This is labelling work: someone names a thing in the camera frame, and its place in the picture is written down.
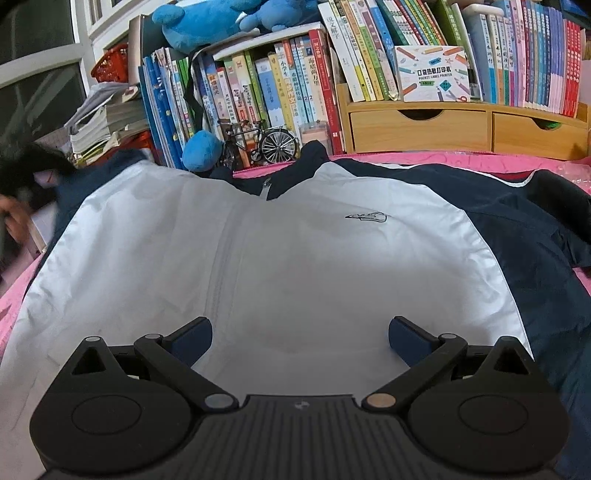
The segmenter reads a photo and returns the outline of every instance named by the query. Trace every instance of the blue book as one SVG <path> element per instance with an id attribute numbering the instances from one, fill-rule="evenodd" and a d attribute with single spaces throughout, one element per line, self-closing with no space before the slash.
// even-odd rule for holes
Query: blue book
<path id="1" fill-rule="evenodd" d="M 290 39 L 290 47 L 291 47 L 291 55 L 293 56 L 294 63 L 295 63 L 295 70 L 297 72 L 297 80 L 300 85 L 301 90 L 301 97 L 302 97 L 302 106 L 304 107 L 303 112 L 306 113 L 309 122 L 314 121 L 314 114 L 312 113 L 312 108 L 310 107 L 310 98 L 308 97 L 308 90 L 306 90 L 306 80 L 304 78 L 304 69 L 301 65 L 300 56 L 297 52 L 297 46 L 295 39 Z"/>
<path id="2" fill-rule="evenodd" d="M 390 62 L 390 66 L 394 72 L 394 76 L 396 76 L 398 64 L 396 63 L 396 57 L 394 55 L 394 42 L 390 32 L 388 31 L 388 26 L 386 25 L 384 16 L 379 10 L 378 4 L 375 2 L 375 0 L 367 0 L 367 4 L 369 7 L 369 12 L 374 19 L 375 28 L 378 30 L 379 37 L 382 39 L 382 43 L 384 44 L 384 50 L 386 51 L 386 56 L 388 57 L 388 61 Z"/>
<path id="3" fill-rule="evenodd" d="M 183 163 L 181 162 L 181 156 L 183 155 L 183 152 L 181 150 L 181 145 L 178 142 L 177 131 L 174 127 L 173 114 L 171 113 L 170 106 L 168 105 L 168 97 L 166 96 L 166 91 L 164 90 L 162 79 L 160 78 L 160 70 L 158 69 L 158 71 L 156 71 L 151 57 L 145 57 L 144 63 L 148 70 L 150 84 L 154 91 L 158 115 L 160 116 L 162 122 L 165 140 L 168 144 L 168 148 L 170 149 L 174 167 L 179 168 L 180 170 L 186 170 L 183 166 Z"/>
<path id="4" fill-rule="evenodd" d="M 550 9 L 542 7 L 544 18 L 544 39 L 546 41 L 546 85 L 544 105 L 550 109 L 550 85 L 552 83 L 552 43 L 550 41 Z"/>
<path id="5" fill-rule="evenodd" d="M 268 58 L 260 59 L 255 62 L 255 67 L 259 82 L 261 83 L 265 105 L 267 106 L 269 123 L 272 127 L 282 127 L 285 125 L 285 119 L 283 117 L 283 110 L 281 110 L 277 86 L 275 85 L 275 77 L 271 70 L 271 62 Z"/>
<path id="6" fill-rule="evenodd" d="M 480 90 L 482 100 L 488 103 L 496 103 L 496 72 L 492 57 L 491 36 L 483 14 L 463 17 L 466 30 L 472 42 L 476 68 L 480 77 Z"/>
<path id="7" fill-rule="evenodd" d="M 408 1 L 409 0 L 400 0 L 400 4 L 402 5 L 402 8 L 404 8 L 404 11 L 407 13 L 408 17 L 414 23 L 414 26 L 417 28 L 418 34 L 420 35 L 421 39 L 424 41 L 424 44 L 430 45 L 431 41 L 427 37 L 427 34 L 421 28 L 421 24 L 418 22 L 418 18 L 414 15 L 412 9 L 407 4 Z"/>
<path id="8" fill-rule="evenodd" d="M 154 142 L 154 146 L 156 147 L 158 155 L 161 155 L 163 153 L 162 143 L 160 143 L 160 135 L 158 134 L 158 130 L 156 129 L 156 120 L 154 119 L 154 112 L 152 111 L 152 106 L 150 105 L 150 97 L 148 97 L 148 88 L 146 86 L 146 79 L 144 76 L 143 67 L 138 67 L 138 77 L 139 88 L 142 91 L 142 102 L 144 103 L 146 117 L 148 119 L 148 124 L 150 126 L 150 133 L 152 134 L 152 141 Z M 159 160 L 161 160 L 160 163 L 162 164 L 164 158 L 160 158 Z"/>

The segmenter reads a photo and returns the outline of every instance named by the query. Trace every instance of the red book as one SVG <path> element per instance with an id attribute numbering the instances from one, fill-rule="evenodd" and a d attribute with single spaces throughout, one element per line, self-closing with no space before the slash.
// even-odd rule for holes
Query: red book
<path id="1" fill-rule="evenodd" d="M 330 82 L 328 53 L 323 48 L 324 41 L 322 40 L 322 35 L 324 35 L 324 32 L 320 30 L 310 30 L 310 42 L 312 43 L 312 50 L 314 51 L 314 58 L 318 67 L 322 97 L 324 97 L 324 104 L 326 105 L 326 116 L 329 119 L 333 155 L 341 155 L 345 152 L 343 151 L 343 142 L 341 140 L 342 133 L 340 131 L 339 113 L 336 107 L 333 86 Z"/>
<path id="2" fill-rule="evenodd" d="M 413 19 L 410 17 L 408 12 L 405 10 L 404 6 L 402 5 L 401 0 L 394 0 L 394 3 L 398 7 L 398 9 L 402 12 L 402 14 L 403 14 L 404 18 L 406 19 L 410 28 L 413 29 L 413 32 L 416 35 L 419 44 L 425 45 L 425 42 L 424 42 L 423 38 L 421 37 L 421 34 L 419 33 L 417 26 L 413 22 Z"/>

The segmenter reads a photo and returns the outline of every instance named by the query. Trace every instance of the green book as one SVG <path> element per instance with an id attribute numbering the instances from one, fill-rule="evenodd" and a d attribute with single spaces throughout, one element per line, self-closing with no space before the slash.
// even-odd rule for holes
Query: green book
<path id="1" fill-rule="evenodd" d="M 396 20 L 394 20 L 392 12 L 384 4 L 384 0 L 376 0 L 376 3 L 378 4 L 379 10 L 382 12 L 382 16 L 384 18 L 384 21 L 386 22 L 386 27 L 390 32 L 390 35 L 392 35 L 394 45 L 408 45 L 408 42 L 404 37 L 402 30 L 400 30 L 400 27 L 396 23 Z"/>
<path id="2" fill-rule="evenodd" d="M 447 0 L 437 0 L 433 6 L 433 15 L 447 42 L 456 47 L 465 47 L 462 43 L 460 31 L 457 28 L 456 19 L 452 15 L 452 9 L 448 6 Z"/>
<path id="3" fill-rule="evenodd" d="M 270 127 L 271 124 L 269 122 L 269 116 L 267 115 L 265 101 L 263 100 L 262 96 L 261 82 L 259 81 L 258 75 L 256 74 L 256 68 L 252 61 L 251 53 L 249 51 L 244 52 L 244 58 L 246 59 L 246 68 L 248 69 L 248 74 L 251 77 L 252 89 L 254 90 L 256 105 L 259 109 L 261 120 L 265 122 L 267 127 Z"/>

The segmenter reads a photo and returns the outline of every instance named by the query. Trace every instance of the wooden shelf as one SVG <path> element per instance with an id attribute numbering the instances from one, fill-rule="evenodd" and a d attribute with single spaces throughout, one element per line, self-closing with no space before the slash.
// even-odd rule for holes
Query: wooden shelf
<path id="1" fill-rule="evenodd" d="M 353 103 L 346 84 L 336 92 L 348 153 L 458 150 L 578 160 L 589 149 L 590 112 L 584 103 L 570 118 L 479 102 Z M 421 117 L 413 113 L 417 110 Z M 559 125 L 547 128 L 540 120 Z"/>

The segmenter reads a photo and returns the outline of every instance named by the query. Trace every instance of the blue plush toy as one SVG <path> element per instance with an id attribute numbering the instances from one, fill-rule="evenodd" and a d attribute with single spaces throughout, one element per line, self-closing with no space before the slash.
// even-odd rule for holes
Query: blue plush toy
<path id="1" fill-rule="evenodd" d="M 317 0 L 184 0 L 152 14 L 170 46 L 185 54 L 240 30 L 277 31 L 318 18 Z"/>

